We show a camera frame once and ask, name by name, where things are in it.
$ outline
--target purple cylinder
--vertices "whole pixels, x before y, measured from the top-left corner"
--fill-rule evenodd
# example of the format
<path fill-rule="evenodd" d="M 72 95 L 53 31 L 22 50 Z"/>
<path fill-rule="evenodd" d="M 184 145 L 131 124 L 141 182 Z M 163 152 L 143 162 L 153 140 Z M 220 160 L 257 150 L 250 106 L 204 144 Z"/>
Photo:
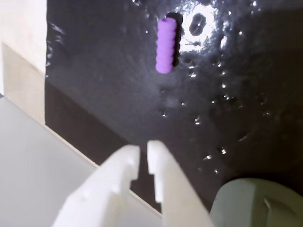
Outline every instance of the purple cylinder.
<path fill-rule="evenodd" d="M 173 18 L 166 17 L 158 22 L 156 70 L 159 73 L 166 74 L 172 71 L 176 28 L 177 23 Z"/>

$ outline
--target ridged cylinder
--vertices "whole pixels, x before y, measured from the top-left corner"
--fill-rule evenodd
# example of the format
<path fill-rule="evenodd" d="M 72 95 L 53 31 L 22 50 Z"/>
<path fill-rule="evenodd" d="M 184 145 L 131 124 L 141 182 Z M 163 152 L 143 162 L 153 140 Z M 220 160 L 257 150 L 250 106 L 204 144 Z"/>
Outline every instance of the ridged cylinder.
<path fill-rule="evenodd" d="M 156 70 L 166 74 L 172 71 L 177 22 L 175 19 L 166 17 L 158 22 L 158 41 Z"/>

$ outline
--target white plastic part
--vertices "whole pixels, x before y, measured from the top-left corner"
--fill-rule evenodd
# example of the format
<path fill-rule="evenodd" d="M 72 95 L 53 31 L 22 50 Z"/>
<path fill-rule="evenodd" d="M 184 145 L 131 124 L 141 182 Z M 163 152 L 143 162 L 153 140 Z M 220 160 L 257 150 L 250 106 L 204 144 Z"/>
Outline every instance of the white plastic part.
<path fill-rule="evenodd" d="M 163 227 L 214 227 L 208 211 L 167 147 L 147 144 L 149 173 L 154 175 L 156 201 L 161 203 Z"/>
<path fill-rule="evenodd" d="M 126 145 L 112 154 L 67 198 L 53 227 L 119 226 L 130 182 L 138 177 L 139 162 L 137 146 Z"/>

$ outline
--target wet black surface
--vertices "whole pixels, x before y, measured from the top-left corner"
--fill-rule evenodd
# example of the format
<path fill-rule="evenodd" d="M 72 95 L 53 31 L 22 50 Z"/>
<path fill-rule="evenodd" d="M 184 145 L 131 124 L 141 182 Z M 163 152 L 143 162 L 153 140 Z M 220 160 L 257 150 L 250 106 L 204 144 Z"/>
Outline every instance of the wet black surface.
<path fill-rule="evenodd" d="M 168 13 L 183 30 L 162 75 L 157 19 Z M 238 177 L 303 194 L 302 1 L 48 0 L 47 20 L 46 124 L 96 163 L 160 139 L 207 208 Z M 155 205 L 141 167 L 133 190 Z"/>

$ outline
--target black surface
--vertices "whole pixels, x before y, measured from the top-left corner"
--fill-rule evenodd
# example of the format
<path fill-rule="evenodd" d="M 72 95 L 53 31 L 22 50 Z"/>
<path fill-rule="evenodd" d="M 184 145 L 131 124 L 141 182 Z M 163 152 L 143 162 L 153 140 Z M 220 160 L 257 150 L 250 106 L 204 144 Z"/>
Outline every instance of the black surface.
<path fill-rule="evenodd" d="M 98 164 L 125 143 L 162 140 L 207 208 L 243 176 L 303 194 L 303 2 L 201 3 L 212 6 L 197 12 L 206 20 L 184 17 L 183 28 L 208 39 L 181 41 L 178 65 L 161 75 L 157 18 L 197 2 L 48 0 L 46 124 Z M 142 169 L 134 192 L 155 204 Z"/>

